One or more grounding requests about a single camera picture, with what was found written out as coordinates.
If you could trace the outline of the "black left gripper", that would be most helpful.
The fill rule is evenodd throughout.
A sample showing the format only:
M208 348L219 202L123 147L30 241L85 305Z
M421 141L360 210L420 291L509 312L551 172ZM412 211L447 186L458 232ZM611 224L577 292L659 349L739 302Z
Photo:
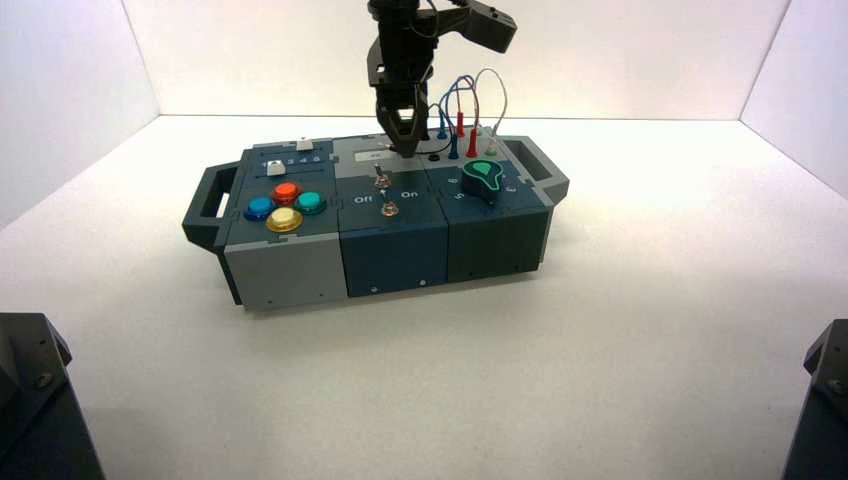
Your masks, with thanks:
M378 37L368 56L369 84L375 89L376 118L402 157L415 155L427 130L428 86L437 40L438 14L433 11L371 11ZM415 102L403 120L387 102Z

